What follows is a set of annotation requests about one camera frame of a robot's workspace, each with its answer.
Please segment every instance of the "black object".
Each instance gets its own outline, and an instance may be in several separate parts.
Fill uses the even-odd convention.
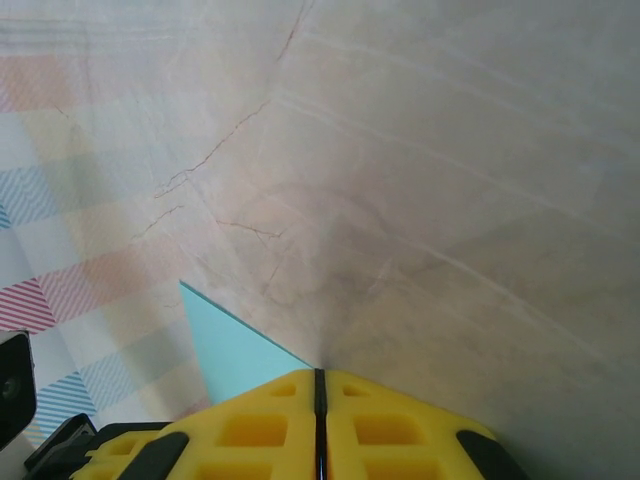
[[[316,480],[327,480],[327,384],[324,370],[314,369],[314,411],[316,414]]]
[[[460,430],[456,438],[486,480],[529,480],[527,474],[495,440],[471,430]]]
[[[0,332],[0,450],[6,447],[36,413],[29,334]]]
[[[24,480],[68,480],[72,473],[89,462],[88,451],[98,449],[123,433],[157,431],[167,425],[168,422],[113,423],[96,432],[86,414],[76,415],[60,425],[24,462],[28,471]]]
[[[189,435],[174,432],[147,443],[118,480],[164,480],[189,443]]]

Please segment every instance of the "yellow plastic object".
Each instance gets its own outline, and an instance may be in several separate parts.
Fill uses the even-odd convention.
[[[328,371],[327,442],[332,480],[483,480],[456,433],[473,420],[381,387]]]
[[[330,480],[482,480],[456,439],[482,425],[355,375],[327,371]],[[168,425],[90,452],[73,480],[116,480],[154,438],[189,442],[168,480],[313,480],[314,372],[299,370]]]
[[[312,480],[313,398],[313,370],[298,370],[155,432],[156,438],[189,435],[167,480]],[[130,433],[95,450],[72,479],[117,479],[147,443],[146,437],[133,442],[128,437],[131,451],[118,451]]]

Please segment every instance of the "cyan triangle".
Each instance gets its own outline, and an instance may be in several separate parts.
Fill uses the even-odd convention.
[[[212,403],[220,403],[301,368],[295,355],[180,282],[193,345]]]

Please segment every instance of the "light blue paper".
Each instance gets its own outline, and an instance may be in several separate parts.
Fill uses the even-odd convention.
[[[311,368],[242,320],[180,282],[200,371],[213,404],[301,368]]]

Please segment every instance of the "blue stripes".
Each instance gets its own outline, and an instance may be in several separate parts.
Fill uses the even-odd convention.
[[[118,352],[81,368],[80,374],[98,410],[119,402],[137,390]]]
[[[0,204],[13,226],[49,218],[58,211],[40,166],[0,172]]]
[[[69,417],[86,413],[96,414],[96,408],[78,372],[73,372],[37,393],[38,407],[25,436],[34,445],[40,445]]]
[[[9,221],[7,212],[5,212],[4,207],[0,203],[0,230],[4,228],[11,228],[11,222]]]

